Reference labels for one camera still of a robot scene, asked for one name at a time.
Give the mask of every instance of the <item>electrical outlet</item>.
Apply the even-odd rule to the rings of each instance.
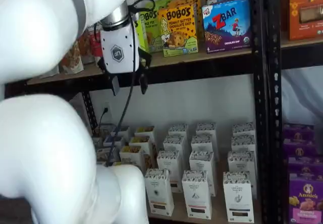
[[[105,108],[107,108],[107,113],[105,113],[104,116],[102,117],[101,123],[111,123],[112,122],[112,112],[111,112],[109,102],[104,102],[102,104],[101,114],[103,113]]]

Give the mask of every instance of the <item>blue box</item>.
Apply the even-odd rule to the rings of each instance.
[[[250,46],[249,0],[233,0],[202,8],[206,52]]]

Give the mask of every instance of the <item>purple annie's box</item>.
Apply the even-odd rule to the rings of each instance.
[[[289,223],[321,223],[322,210],[323,176],[290,173]]]
[[[288,172],[323,174],[322,157],[289,157]]]
[[[312,125],[298,125],[298,124],[284,124],[283,125],[284,139],[294,139],[314,141],[314,126]]]
[[[285,139],[284,144],[285,157],[289,156],[306,156],[306,157],[316,157],[318,155],[316,145],[313,141],[295,141],[290,139]]]

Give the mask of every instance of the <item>robot logo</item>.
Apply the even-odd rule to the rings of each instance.
[[[120,63],[124,58],[122,48],[117,45],[114,45],[111,48],[111,54],[112,54],[112,58],[116,60],[118,63]]]

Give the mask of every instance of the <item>black cable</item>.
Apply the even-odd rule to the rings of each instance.
[[[126,112],[127,112],[128,106],[129,106],[129,102],[130,102],[130,99],[131,99],[131,96],[132,96],[133,87],[135,85],[135,78],[136,78],[136,39],[135,39],[135,27],[133,25],[133,21],[132,21],[132,18],[131,18],[131,14],[130,13],[129,13],[129,17],[130,17],[130,24],[131,24],[131,28],[132,28],[132,34],[133,34],[133,71],[132,71],[131,86],[130,86],[130,91],[129,91],[129,95],[128,95],[128,99],[127,99],[125,108],[123,109],[123,112],[122,112],[122,115],[120,117],[119,123],[118,123],[118,125],[116,127],[116,130],[115,130],[116,133],[115,133],[115,135],[113,137],[112,144],[111,144],[111,148],[110,148],[110,152],[109,152],[109,155],[108,155],[107,161],[106,161],[106,165],[107,166],[110,163],[110,160],[111,160],[111,157],[112,157],[112,150],[113,150],[113,148],[115,146],[115,140],[116,140],[116,137],[118,136],[118,133],[120,132],[121,124],[122,124],[123,119],[124,119],[124,117],[126,115]]]
[[[153,3],[153,7],[152,8],[136,8],[135,6],[142,2],[142,1],[151,1]],[[156,3],[154,0],[137,0],[135,3],[133,3],[132,5],[128,6],[129,7],[129,18],[130,18],[130,24],[131,24],[131,28],[132,28],[132,40],[133,40],[133,71],[132,71],[132,79],[131,79],[131,86],[130,86],[130,91],[129,91],[129,95],[128,95],[128,98],[127,98],[127,102],[126,102],[126,105],[125,105],[125,108],[123,109],[123,112],[122,112],[122,115],[120,117],[120,120],[119,120],[119,123],[115,129],[115,135],[113,137],[113,140],[112,140],[112,144],[111,144],[111,148],[110,148],[110,152],[109,152],[109,155],[107,157],[107,161],[106,161],[106,166],[109,166],[109,163],[110,163],[110,160],[111,160],[111,157],[112,157],[112,150],[115,146],[115,140],[116,140],[116,137],[118,136],[118,133],[120,132],[120,128],[121,128],[121,124],[123,122],[123,119],[126,115],[126,112],[127,112],[127,109],[128,109],[128,106],[129,106],[129,103],[130,103],[130,99],[131,99],[131,96],[132,96],[132,91],[133,91],[133,87],[135,85],[135,78],[136,78],[136,38],[135,38],[135,27],[133,25],[133,20],[132,20],[132,17],[131,17],[131,13],[133,14],[136,14],[138,12],[150,12],[150,11],[153,11],[155,9],[155,6],[156,6]]]

